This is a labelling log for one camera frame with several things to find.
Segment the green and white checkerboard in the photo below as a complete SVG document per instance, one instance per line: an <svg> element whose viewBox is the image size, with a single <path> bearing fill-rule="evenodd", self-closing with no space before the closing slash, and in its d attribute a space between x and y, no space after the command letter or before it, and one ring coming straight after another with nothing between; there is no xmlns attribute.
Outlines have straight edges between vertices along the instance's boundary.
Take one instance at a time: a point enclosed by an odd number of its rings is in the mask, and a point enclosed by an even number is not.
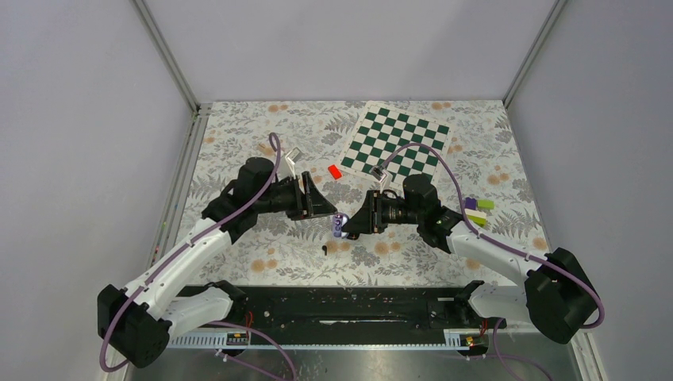
<svg viewBox="0 0 673 381"><path fill-rule="evenodd" d="M340 169L373 179L369 171L397 148L417 142L441 153L452 134L452 129L445 123L382 103L368 102L341 153ZM411 147L400 152L387 169L393 175L392 183L402 189L402 181L408 175L425 173L431 179L437 163L437 158L427 149Z"/></svg>

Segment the white bracket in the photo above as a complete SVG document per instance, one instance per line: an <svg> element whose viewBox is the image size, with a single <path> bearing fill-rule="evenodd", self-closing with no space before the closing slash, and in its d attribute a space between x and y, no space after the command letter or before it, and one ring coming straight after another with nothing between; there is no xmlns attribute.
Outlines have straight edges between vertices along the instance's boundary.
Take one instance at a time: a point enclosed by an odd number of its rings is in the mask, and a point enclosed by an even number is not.
<svg viewBox="0 0 673 381"><path fill-rule="evenodd" d="M384 168L384 167L373 167L369 174L374 176L377 183L379 184L379 192L383 193L384 190L390 187L390 181L393 179L393 175Z"/></svg>
<svg viewBox="0 0 673 381"><path fill-rule="evenodd" d="M288 153L283 155L278 167L278 178L285 179L286 177L291 177L294 179L297 175L294 172L294 164L302 158L302 155L303 152L297 147L292 148Z"/></svg>

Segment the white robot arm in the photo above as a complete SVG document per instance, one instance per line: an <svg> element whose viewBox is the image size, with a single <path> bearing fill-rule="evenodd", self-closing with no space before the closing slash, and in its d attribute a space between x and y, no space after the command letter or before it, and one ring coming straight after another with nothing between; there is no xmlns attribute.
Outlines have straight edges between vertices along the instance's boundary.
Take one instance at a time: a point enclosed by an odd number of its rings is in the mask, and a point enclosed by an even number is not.
<svg viewBox="0 0 673 381"><path fill-rule="evenodd" d="M232 294L237 289L233 286L229 290L209 287L201 294L174 299L209 260L255 225L258 214L285 212L296 221L337 211L317 190L308 171L302 173L300 187L299 176L294 173L294 160L299 154L297 149L286 154L277 172L282 179L231 221L216 226L216 221L224 221L248 202L273 173L271 161L248 159L238 178L208 204L202 219L169 253L121 290L112 285L103 289L98 295L98 335L105 338L112 322L117 321L111 329L110 344L142 368L159 356L171 338L228 317L236 301Z"/></svg>
<svg viewBox="0 0 673 381"><path fill-rule="evenodd" d="M383 233L389 224L417 225L423 241L444 252L472 258L504 275L516 286L496 287L472 282L462 293L478 318L506 318L533 323L546 337L566 344L597 309L591 295L577 283L546 266L517 257L468 228L463 215L442 206L436 188L425 175L407 176L404 198L369 190L360 210L341 231L352 238ZM544 254L498 239L530 256L545 258L593 289L575 256L562 248Z"/></svg>

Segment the green block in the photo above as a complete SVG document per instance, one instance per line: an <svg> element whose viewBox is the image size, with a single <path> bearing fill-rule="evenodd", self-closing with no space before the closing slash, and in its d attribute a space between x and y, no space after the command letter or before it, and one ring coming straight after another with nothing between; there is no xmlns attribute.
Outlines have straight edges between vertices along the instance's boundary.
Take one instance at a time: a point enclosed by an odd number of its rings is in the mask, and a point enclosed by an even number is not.
<svg viewBox="0 0 673 381"><path fill-rule="evenodd" d="M469 218L472 222L481 227L484 227L486 225L486 218L481 218L477 216L467 216L467 218Z"/></svg>
<svg viewBox="0 0 673 381"><path fill-rule="evenodd" d="M490 210L495 208L495 204L491 200L477 200L477 207Z"/></svg>

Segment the table surface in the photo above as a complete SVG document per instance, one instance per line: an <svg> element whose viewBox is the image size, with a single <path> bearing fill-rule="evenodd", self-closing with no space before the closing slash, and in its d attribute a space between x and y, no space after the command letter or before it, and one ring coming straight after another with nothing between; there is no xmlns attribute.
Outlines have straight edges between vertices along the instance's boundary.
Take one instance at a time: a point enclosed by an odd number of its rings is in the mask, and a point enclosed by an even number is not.
<svg viewBox="0 0 673 381"><path fill-rule="evenodd" d="M466 197L495 202L486 229L524 246L545 250L540 218L510 123L501 101L384 102L445 121L456 130L442 154L455 170ZM194 226L208 201L237 176L251 156L275 157L267 135L284 149L304 155L297 171L310 171L320 192L339 211L353 215L375 186L344 173L336 164L365 102L216 102L180 222L179 237ZM458 210L456 190L439 167L433 177L444 205ZM218 254L192 279L203 284L226 279L239 285L279 286L464 286L474 279L511 284L475 260L447 255L423 243L411 225L392 225L384 234L357 241L331 237L328 218L290 221L265 214L227 252ZM327 245L325 256L321 247Z"/></svg>

